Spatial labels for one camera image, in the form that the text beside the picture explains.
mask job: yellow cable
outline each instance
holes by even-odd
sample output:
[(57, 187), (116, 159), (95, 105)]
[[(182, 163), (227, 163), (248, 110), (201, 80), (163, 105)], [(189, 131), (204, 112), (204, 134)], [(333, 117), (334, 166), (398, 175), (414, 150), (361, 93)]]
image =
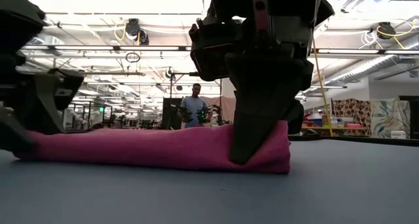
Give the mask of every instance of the yellow cable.
[(384, 33), (382, 31), (380, 31), (381, 26), (378, 26), (376, 30), (377, 30), (378, 33), (381, 33), (381, 34), (386, 35), (388, 37), (401, 37), (403, 35), (409, 34), (414, 29), (415, 23), (416, 23), (416, 20), (413, 20), (413, 25), (410, 26), (410, 30), (408, 30), (408, 31), (406, 31), (404, 33), (400, 33), (400, 34), (387, 34), (387, 33)]
[(330, 136), (333, 137), (332, 123), (330, 121), (329, 109), (328, 109), (329, 107), (327, 106), (325, 89), (323, 87), (323, 82), (321, 81), (321, 75), (320, 75), (320, 69), (319, 69), (319, 60), (318, 60), (318, 57), (317, 57), (316, 41), (314, 39), (313, 39), (313, 47), (314, 47), (314, 58), (316, 59), (317, 76), (319, 78), (321, 95), (323, 96), (323, 101), (325, 103), (326, 117), (327, 117), (327, 122), (329, 123)]
[(141, 31), (138, 32), (138, 40), (137, 40), (137, 45), (140, 45), (141, 43), (139, 42), (139, 39), (141, 38)]
[(400, 43), (400, 41), (397, 39), (397, 37), (394, 37), (395, 41), (397, 41), (397, 44), (399, 44), (399, 46), (405, 50), (406, 48)]
[(381, 48), (381, 49), (383, 49), (382, 48), (382, 45), (377, 41), (377, 40), (375, 40), (375, 42), (377, 43), (377, 45)]
[(116, 29), (117, 25), (115, 24), (115, 29), (113, 30), (113, 35), (115, 35), (115, 38), (118, 39), (119, 41), (124, 40), (125, 38), (125, 28), (126, 28), (126, 24), (124, 25), (124, 31), (122, 32), (122, 38), (120, 38), (117, 34), (117, 29)]

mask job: blue table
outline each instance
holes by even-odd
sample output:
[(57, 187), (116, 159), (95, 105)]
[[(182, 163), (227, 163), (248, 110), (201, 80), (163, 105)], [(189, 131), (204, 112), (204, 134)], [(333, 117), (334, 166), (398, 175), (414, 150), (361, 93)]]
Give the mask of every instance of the blue table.
[(288, 176), (20, 162), (0, 151), (0, 223), (419, 223), (419, 148), (293, 142)]

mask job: pink towel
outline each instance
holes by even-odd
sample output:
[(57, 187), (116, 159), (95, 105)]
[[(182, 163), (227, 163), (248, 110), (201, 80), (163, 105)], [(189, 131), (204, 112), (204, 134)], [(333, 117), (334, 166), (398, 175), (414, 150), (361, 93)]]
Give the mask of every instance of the pink towel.
[(46, 136), (31, 132), (36, 150), (19, 159), (126, 164), (186, 170), (289, 172), (287, 122), (278, 122), (263, 146), (243, 166), (228, 159), (232, 125), (184, 130), (100, 129)]

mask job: floral fabric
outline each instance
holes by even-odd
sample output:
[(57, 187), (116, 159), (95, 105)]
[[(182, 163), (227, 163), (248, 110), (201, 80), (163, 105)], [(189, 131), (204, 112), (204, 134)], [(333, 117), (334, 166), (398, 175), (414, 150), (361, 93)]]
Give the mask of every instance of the floral fabric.
[(398, 99), (371, 100), (372, 137), (391, 138), (392, 131), (406, 132), (410, 138), (410, 104)]
[(356, 99), (332, 100), (332, 115), (335, 117), (351, 117), (354, 123), (361, 124), (363, 130), (345, 130), (345, 136), (371, 135), (371, 105), (369, 101)]

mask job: fluorescent light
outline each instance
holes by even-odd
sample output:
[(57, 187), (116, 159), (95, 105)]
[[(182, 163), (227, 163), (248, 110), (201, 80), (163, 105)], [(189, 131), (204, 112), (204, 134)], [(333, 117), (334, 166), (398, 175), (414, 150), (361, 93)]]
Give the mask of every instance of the fluorescent light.
[(319, 49), (319, 53), (325, 54), (376, 54), (379, 50), (357, 50), (357, 49)]
[(93, 84), (93, 85), (109, 85), (109, 84), (119, 84), (119, 83), (95, 83), (95, 82), (87, 82), (86, 84)]
[(82, 94), (89, 94), (92, 96), (97, 96), (100, 93), (94, 92), (93, 90), (79, 90), (80, 93)]
[(386, 54), (419, 54), (419, 50), (387, 50)]
[(68, 105), (68, 109), (74, 109), (74, 107), (76, 107), (76, 108), (83, 107), (83, 105), (73, 105), (73, 104)]
[(117, 40), (112, 40), (111, 42), (112, 42), (112, 43), (115, 43), (115, 44), (117, 44), (117, 45), (120, 45), (120, 43), (119, 43)]
[(84, 101), (84, 102), (92, 102), (93, 99), (84, 99), (84, 98), (78, 98), (78, 97), (74, 97), (73, 98), (74, 101)]
[(84, 102), (84, 101), (72, 101), (71, 103), (75, 103), (75, 104), (89, 104), (89, 102)]
[(48, 46), (45, 45), (29, 45), (22, 47), (22, 50), (48, 50)]
[(101, 99), (115, 99), (119, 100), (121, 98), (124, 98), (125, 100), (139, 100), (139, 97), (124, 97), (124, 96), (100, 96)]
[(113, 103), (124, 103), (122, 100), (111, 100)]
[(57, 50), (113, 50), (111, 46), (55, 46)]
[[(320, 86), (310, 86), (311, 88), (321, 88)], [(345, 86), (323, 86), (323, 88), (327, 89), (336, 89), (336, 88), (346, 88)]]
[(179, 47), (152, 47), (152, 46), (143, 46), (143, 47), (120, 47), (121, 50), (179, 50)]

